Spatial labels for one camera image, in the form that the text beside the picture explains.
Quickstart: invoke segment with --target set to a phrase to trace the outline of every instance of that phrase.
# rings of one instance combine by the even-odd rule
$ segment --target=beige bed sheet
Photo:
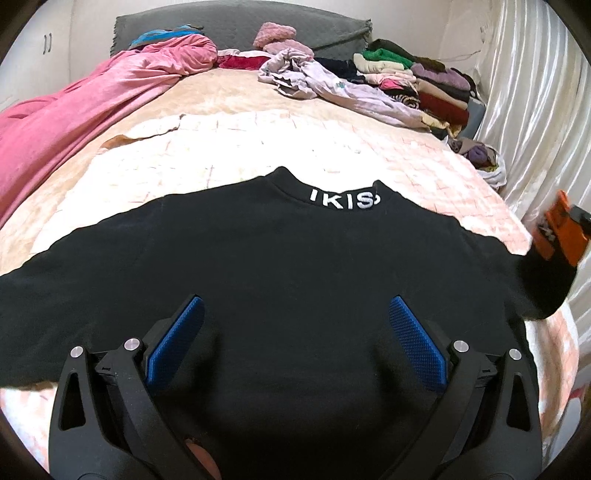
[[[497,236],[514,253],[528,249],[527,232],[502,200],[432,135],[390,127],[320,99],[284,98],[257,83],[255,72],[212,70],[185,78],[55,172],[0,231],[0,274],[78,226],[163,194],[245,180],[279,164],[333,191],[380,178],[469,230]],[[576,374],[576,330],[565,305],[544,322],[527,322],[527,332],[549,436]],[[54,395],[51,384],[0,390],[0,407],[45,467]]]

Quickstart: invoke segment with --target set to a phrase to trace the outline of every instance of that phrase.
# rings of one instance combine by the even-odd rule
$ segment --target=white wardrobe
[[[74,0],[49,0],[26,24],[0,64],[0,111],[70,83]]]

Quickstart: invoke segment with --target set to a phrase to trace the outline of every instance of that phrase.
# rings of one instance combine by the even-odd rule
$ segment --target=orange object
[[[536,250],[545,260],[550,260],[560,249],[569,264],[576,267],[589,244],[589,234],[573,219],[571,210],[566,193],[560,190],[555,204],[546,211],[532,235]]]

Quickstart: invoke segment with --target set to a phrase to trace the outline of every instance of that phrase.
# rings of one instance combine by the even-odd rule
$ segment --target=metal screw
[[[70,356],[72,358],[78,358],[83,352],[84,349],[81,346],[75,346],[72,350],[70,350]]]
[[[465,353],[470,348],[464,340],[456,340],[453,342],[453,347],[460,353]]]
[[[139,340],[137,338],[130,338],[124,343],[123,346],[126,350],[133,352],[137,347],[139,347]]]
[[[521,352],[517,348],[512,348],[509,350],[509,356],[513,360],[521,360]]]

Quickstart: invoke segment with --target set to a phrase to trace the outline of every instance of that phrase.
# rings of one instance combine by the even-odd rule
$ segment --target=satin curtain
[[[591,211],[591,67],[542,0],[497,0],[476,66],[487,103],[477,139],[494,145],[508,172],[500,192],[527,227],[556,191]],[[591,354],[591,255],[569,295],[581,355]]]

